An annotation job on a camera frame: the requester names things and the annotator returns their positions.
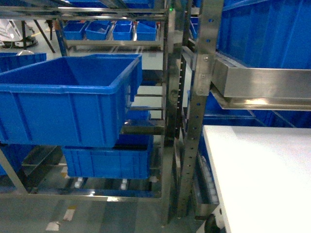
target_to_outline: warehouse rack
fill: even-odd
[[[162,107],[148,108],[149,110],[162,111],[162,119],[151,121],[128,121],[122,129],[122,133],[143,133],[160,135],[161,142],[158,146],[159,156],[155,155],[155,161],[161,160],[161,172],[155,173],[161,176],[159,183],[152,185],[147,191],[124,190],[115,191],[95,188],[70,188],[65,183],[65,188],[40,188],[35,184],[25,187],[11,168],[7,159],[0,153],[0,163],[5,168],[15,188],[2,187],[1,198],[60,198],[77,200],[98,201],[161,201],[162,221],[166,224],[171,212],[172,190],[177,193],[177,216],[187,214],[190,194],[196,213],[200,216],[209,215],[217,206],[215,203],[203,203],[202,198],[196,195],[200,189],[195,173],[197,149],[202,131],[202,121],[210,90],[223,108],[236,109],[291,109],[310,110],[310,91],[305,86],[310,86],[311,70],[299,69],[260,69],[246,68],[243,65],[216,53],[218,30],[221,22],[223,0],[202,0],[201,8],[192,8],[192,1],[169,0],[163,9],[125,9],[121,0],[109,2],[115,6],[109,8],[76,8],[58,0],[51,0],[50,5],[42,5],[40,1],[24,0],[31,2],[36,7],[1,7],[1,17],[21,19],[55,19],[56,34],[63,56],[68,55],[67,45],[76,46],[79,42],[64,40],[61,20],[151,20],[161,21],[161,33],[163,37],[163,73],[160,80],[162,84],[162,95],[142,95],[144,97],[162,97]],[[190,38],[189,24],[191,15],[199,15],[200,28],[196,41]],[[130,41],[129,46],[138,46],[135,41]],[[111,41],[105,41],[103,45],[110,45]],[[123,42],[114,44],[127,46]],[[187,114],[182,108],[184,82],[187,64],[192,70],[192,81],[190,89],[190,101]],[[280,76],[296,78],[295,85],[280,82]],[[265,79],[265,86],[256,82],[256,79]],[[237,96],[234,91],[243,82],[248,82],[252,88],[247,96]],[[280,92],[281,96],[268,95]],[[61,166],[55,161],[49,161],[50,154],[59,148],[50,148],[50,151],[41,153],[40,160],[48,166]],[[148,181],[140,181],[139,186],[146,186]]]
[[[162,77],[157,80],[162,84],[162,94],[141,94],[137,96],[162,98],[162,107],[140,108],[141,110],[161,111],[161,119],[150,121],[128,120],[121,133],[154,134],[160,140],[155,144],[151,157],[151,175],[159,178],[159,182],[150,185],[149,180],[131,180],[128,190],[120,190],[120,180],[114,179],[85,179],[81,188],[72,188],[75,179],[62,177],[62,156],[59,147],[37,147],[34,154],[24,161],[24,172],[15,173],[8,160],[0,153],[0,163],[15,187],[9,186],[6,179],[1,183],[7,184],[0,189],[0,197],[16,198],[56,198],[70,200],[95,201],[160,201],[162,206],[162,222],[166,224],[170,216],[173,146],[177,113],[177,99],[180,82],[181,43],[184,29],[183,1],[168,1],[161,9],[125,9],[121,0],[109,1],[114,9],[109,8],[76,8],[58,0],[27,1],[32,7],[3,6],[2,18],[15,19],[53,19],[55,31],[63,56],[69,55],[68,46],[96,44],[101,46],[147,46],[163,48]],[[66,41],[63,35],[62,20],[150,20],[161,22],[157,41]],[[44,179],[57,179],[57,184],[50,187]]]

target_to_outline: blue storage crate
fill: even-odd
[[[132,40],[133,26],[116,24],[113,29],[114,40]]]
[[[129,111],[132,119],[148,119],[149,111]],[[152,135],[121,134],[112,149],[64,147],[68,175],[118,179],[147,179],[150,175]]]
[[[297,128],[311,128],[311,112],[277,111],[277,113]]]
[[[282,128],[293,128],[295,127],[291,122],[285,118],[280,117],[277,112],[270,110],[253,110],[252,111],[256,118],[263,122],[268,127],[282,127]]]
[[[89,40],[106,40],[110,26],[92,22],[86,28],[86,38]]]
[[[46,53],[36,53],[31,55],[16,56],[16,53],[0,53],[0,72],[16,69],[47,60]]]
[[[218,49],[250,67],[310,69],[310,21],[311,1],[231,1]]]
[[[210,93],[207,97],[204,118],[206,117],[226,117],[226,118],[255,118],[255,115],[248,110],[222,109],[215,97]]]
[[[107,8],[99,0],[69,0],[75,7]]]
[[[129,20],[119,20],[116,22],[116,25],[132,25],[133,22]]]
[[[34,145],[1,145],[0,149],[11,164],[14,171],[18,172],[21,169],[23,160],[34,147]],[[6,175],[6,172],[0,165],[0,176],[2,175]]]
[[[137,54],[121,54],[121,53],[117,53],[117,54],[93,54],[93,55],[89,55],[89,56],[85,56],[85,57],[96,57],[96,58],[114,58],[114,59],[118,59],[120,61],[120,59],[124,60],[124,59],[130,59],[133,60],[135,58],[137,58]],[[134,72],[138,72],[137,75],[133,75],[133,80],[132,83],[133,85],[131,86],[131,94],[132,95],[136,95],[138,92],[138,88],[142,83],[142,64],[141,62],[137,65],[138,68],[134,71]]]
[[[0,57],[13,57],[16,55],[16,52],[0,52]]]
[[[0,6],[23,6],[31,7],[30,3],[27,3],[23,0],[0,0]]]
[[[93,7],[93,8],[107,8],[99,0],[69,0],[69,2],[76,7]],[[145,9],[154,8],[155,0],[124,0],[128,8]]]
[[[0,74],[0,141],[113,147],[142,80],[141,55],[63,57]]]
[[[83,40],[88,22],[69,23],[64,27],[64,34],[67,40]]]
[[[141,21],[137,26],[137,40],[156,40],[156,22]]]
[[[153,9],[155,0],[124,0],[128,8],[133,9]]]
[[[201,7],[201,0],[193,0],[193,5],[195,6],[195,7]]]
[[[194,39],[198,37],[198,29],[199,29],[199,18],[191,17],[190,18],[190,31]]]
[[[111,21],[110,20],[96,20],[94,23],[101,23],[105,25],[109,25],[111,27]]]

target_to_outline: gray floor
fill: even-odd
[[[67,208],[76,205],[72,221],[63,221]],[[157,203],[68,200],[2,200],[0,232],[47,232],[59,221],[60,233],[192,233],[200,222],[193,216],[174,218],[161,227]]]
[[[39,22],[43,29],[47,25]],[[39,32],[33,22],[28,22]],[[48,59],[60,57],[55,33],[52,45],[56,51],[53,54],[41,34],[36,35],[38,45],[29,50],[46,52]],[[90,53],[110,51],[111,48],[78,47],[71,52],[71,56],[83,56]],[[21,49],[0,49],[1,52],[19,52]],[[162,69],[161,52],[144,52],[143,69]],[[141,87],[139,93],[161,93],[161,87]],[[134,105],[149,105],[158,107],[161,100],[136,98]],[[77,206],[72,221],[63,221],[67,208]],[[49,222],[59,221],[59,232],[63,233],[193,233],[201,225],[195,221],[192,211],[182,219],[173,218],[162,227],[160,222],[159,203],[128,203],[128,202],[100,202],[100,201],[64,201],[64,200],[0,200],[0,233],[42,233],[46,232]]]

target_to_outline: bin rim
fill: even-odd
[[[130,73],[136,68],[136,66],[141,61],[141,54],[138,54],[137,57],[111,82],[108,86],[91,86],[91,85],[53,85],[53,84],[14,84],[14,83],[0,83],[0,92],[11,92],[11,93],[46,93],[46,94],[65,94],[65,93],[80,93],[80,94],[103,94],[109,95],[117,92],[120,85],[127,80]],[[55,60],[66,60],[66,59],[85,59],[85,57],[60,57],[53,59]],[[88,57],[87,59],[104,59],[96,57]],[[40,66],[43,63],[48,63],[49,61],[38,62],[35,64],[27,65],[24,67],[16,68],[9,70],[3,73],[0,73],[0,80],[2,75],[14,72],[27,72],[27,69],[30,69],[35,66]]]

